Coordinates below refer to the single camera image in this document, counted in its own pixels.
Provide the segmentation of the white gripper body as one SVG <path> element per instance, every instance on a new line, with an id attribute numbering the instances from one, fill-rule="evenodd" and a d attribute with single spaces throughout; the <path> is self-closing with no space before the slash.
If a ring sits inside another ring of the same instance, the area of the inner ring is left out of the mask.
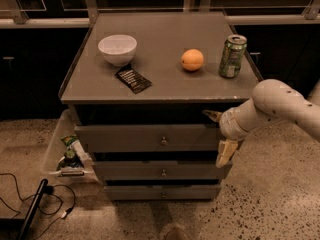
<path id="1" fill-rule="evenodd" d="M 219 126 L 227 139 L 243 140 L 249 134 L 248 114 L 242 106 L 230 108 L 222 114 Z"/>

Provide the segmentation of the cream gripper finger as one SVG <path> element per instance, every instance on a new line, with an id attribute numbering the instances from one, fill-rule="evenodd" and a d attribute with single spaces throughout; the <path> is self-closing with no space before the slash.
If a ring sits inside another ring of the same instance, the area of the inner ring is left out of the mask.
<path id="1" fill-rule="evenodd" d="M 202 113 L 214 122 L 219 122 L 222 116 L 222 113 L 219 111 L 203 110 Z"/>
<path id="2" fill-rule="evenodd" d="M 220 140 L 218 145 L 218 156 L 216 159 L 216 167 L 224 167 L 238 148 L 238 142 L 235 140 Z"/>

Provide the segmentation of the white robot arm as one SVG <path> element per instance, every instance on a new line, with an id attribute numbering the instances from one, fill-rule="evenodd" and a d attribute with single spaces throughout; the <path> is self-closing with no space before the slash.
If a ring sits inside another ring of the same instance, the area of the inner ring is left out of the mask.
<path id="1" fill-rule="evenodd" d="M 267 79 L 259 82 L 252 96 L 237 107 L 225 112 L 203 110 L 217 122 L 225 137 L 218 145 L 216 167 L 225 166 L 238 148 L 240 141 L 254 129 L 287 120 L 320 141 L 320 107 L 306 100 L 287 84 Z"/>

